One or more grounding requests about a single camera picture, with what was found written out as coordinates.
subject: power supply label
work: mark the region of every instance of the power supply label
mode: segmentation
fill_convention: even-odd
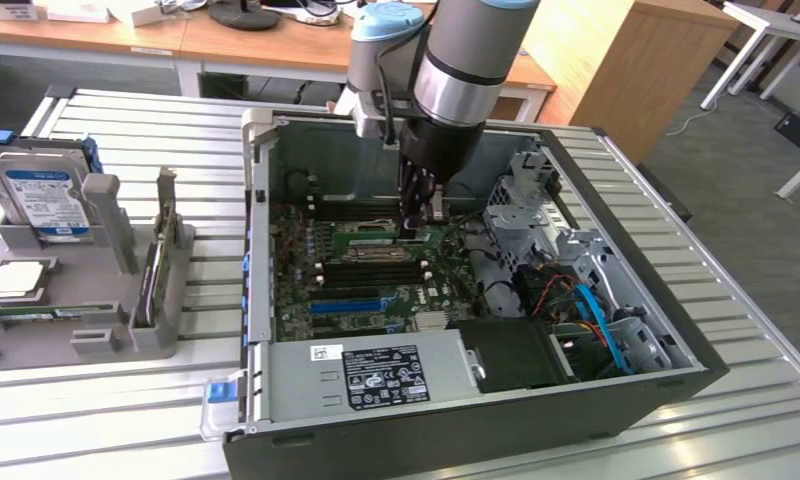
[[[82,203],[72,196],[77,193],[68,173],[9,170],[5,176],[34,228],[50,235],[80,235],[89,231]]]
[[[415,345],[344,352],[344,375],[353,410],[429,401]]]

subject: robotic arm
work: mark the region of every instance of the robotic arm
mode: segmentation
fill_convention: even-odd
[[[473,152],[537,6],[539,0],[440,0],[429,32],[411,5],[363,9],[348,90],[360,103],[356,122],[381,117],[388,142],[395,125],[385,118],[401,123],[401,236],[413,236],[427,222],[447,221],[444,185]]]

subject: white box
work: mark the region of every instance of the white box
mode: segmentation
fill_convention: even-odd
[[[97,2],[48,4],[48,20],[65,22],[109,23],[109,10]]]
[[[38,20],[32,0],[16,3],[0,3],[0,20]]]
[[[153,0],[110,0],[109,13],[130,27],[162,20],[162,10]]]

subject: green circuit board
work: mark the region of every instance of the green circuit board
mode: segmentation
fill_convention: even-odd
[[[452,255],[459,247],[441,240],[448,226],[428,226],[417,238],[397,238],[392,220],[329,222],[308,218],[284,206],[273,219],[276,234],[275,328],[279,341],[403,333],[425,329],[424,321],[468,318],[475,302],[475,275],[467,258]],[[427,273],[416,284],[371,286],[379,292],[381,311],[315,314],[315,304],[356,299],[315,300],[312,293],[331,290],[319,281],[327,267],[415,263]]]

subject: black label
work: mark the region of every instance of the black label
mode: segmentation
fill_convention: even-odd
[[[344,375],[353,410],[429,401],[415,345],[344,352]]]

